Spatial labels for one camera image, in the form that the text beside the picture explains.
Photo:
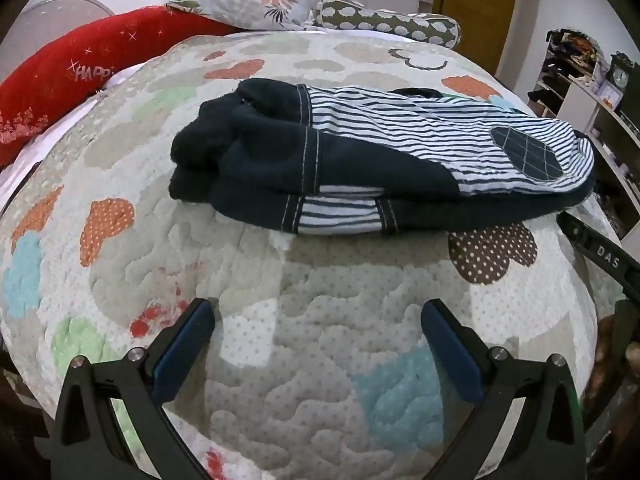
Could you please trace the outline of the long red pillow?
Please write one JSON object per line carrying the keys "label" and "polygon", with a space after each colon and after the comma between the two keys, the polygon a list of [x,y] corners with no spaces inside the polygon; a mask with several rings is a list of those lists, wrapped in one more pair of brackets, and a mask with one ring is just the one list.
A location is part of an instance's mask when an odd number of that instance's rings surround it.
{"label": "long red pillow", "polygon": [[1,165],[121,70],[200,35],[236,28],[168,6],[147,6],[82,25],[46,44],[1,84]]}

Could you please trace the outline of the olive cloud pattern bolster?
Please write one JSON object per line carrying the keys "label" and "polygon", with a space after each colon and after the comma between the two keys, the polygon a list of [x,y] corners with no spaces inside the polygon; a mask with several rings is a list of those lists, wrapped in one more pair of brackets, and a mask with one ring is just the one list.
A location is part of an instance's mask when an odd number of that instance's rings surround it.
{"label": "olive cloud pattern bolster", "polygon": [[314,10],[314,24],[329,29],[382,32],[448,49],[457,47],[461,40],[460,25],[449,16],[369,9],[355,0],[320,0]]}

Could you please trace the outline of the floral grey pillow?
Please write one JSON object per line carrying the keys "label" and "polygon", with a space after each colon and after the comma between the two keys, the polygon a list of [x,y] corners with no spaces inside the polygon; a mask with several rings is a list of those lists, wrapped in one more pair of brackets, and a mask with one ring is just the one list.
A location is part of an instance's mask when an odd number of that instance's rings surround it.
{"label": "floral grey pillow", "polygon": [[244,30],[299,30],[320,0],[169,0],[170,8]]}

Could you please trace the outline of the dark green desk clock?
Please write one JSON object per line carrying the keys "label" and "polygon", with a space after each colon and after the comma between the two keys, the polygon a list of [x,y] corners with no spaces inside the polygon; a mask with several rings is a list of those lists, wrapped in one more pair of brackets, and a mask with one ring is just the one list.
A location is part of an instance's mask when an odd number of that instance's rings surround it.
{"label": "dark green desk clock", "polygon": [[616,89],[616,110],[627,116],[639,107],[639,63],[623,52],[612,55],[612,63],[606,79]]}

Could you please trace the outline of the brown wooden door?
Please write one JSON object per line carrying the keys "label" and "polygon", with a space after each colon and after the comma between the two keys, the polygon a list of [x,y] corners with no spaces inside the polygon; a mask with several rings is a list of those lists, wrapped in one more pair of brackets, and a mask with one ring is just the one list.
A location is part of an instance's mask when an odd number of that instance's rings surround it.
{"label": "brown wooden door", "polygon": [[434,0],[433,10],[456,20],[456,51],[493,75],[506,44],[515,0]]}

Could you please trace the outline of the navy striped frog pants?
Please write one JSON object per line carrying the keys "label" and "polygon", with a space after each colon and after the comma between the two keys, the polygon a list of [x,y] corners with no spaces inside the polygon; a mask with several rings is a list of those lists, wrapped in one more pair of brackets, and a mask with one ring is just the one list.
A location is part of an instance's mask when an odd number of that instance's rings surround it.
{"label": "navy striped frog pants", "polygon": [[433,89],[265,78],[204,102],[172,141],[174,200],[292,234],[472,231],[582,203],[588,138]]}

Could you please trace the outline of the rounded grey headboard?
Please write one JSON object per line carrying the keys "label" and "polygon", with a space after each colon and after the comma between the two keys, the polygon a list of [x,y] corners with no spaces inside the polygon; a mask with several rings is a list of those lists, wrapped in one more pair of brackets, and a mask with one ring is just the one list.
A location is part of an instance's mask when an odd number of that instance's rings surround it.
{"label": "rounded grey headboard", "polygon": [[1,41],[1,79],[42,47],[114,12],[98,0],[42,0],[18,14]]}

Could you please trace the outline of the white storage shelf unit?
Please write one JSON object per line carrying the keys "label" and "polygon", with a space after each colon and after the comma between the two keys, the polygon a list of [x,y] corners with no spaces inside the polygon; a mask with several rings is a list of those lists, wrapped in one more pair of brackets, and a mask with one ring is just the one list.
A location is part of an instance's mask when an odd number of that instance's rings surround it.
{"label": "white storage shelf unit", "polygon": [[639,129],[616,110],[616,89],[606,79],[611,64],[583,32],[547,32],[544,62],[529,107],[536,115],[567,122],[594,144],[597,200],[621,240],[631,240],[639,223]]}

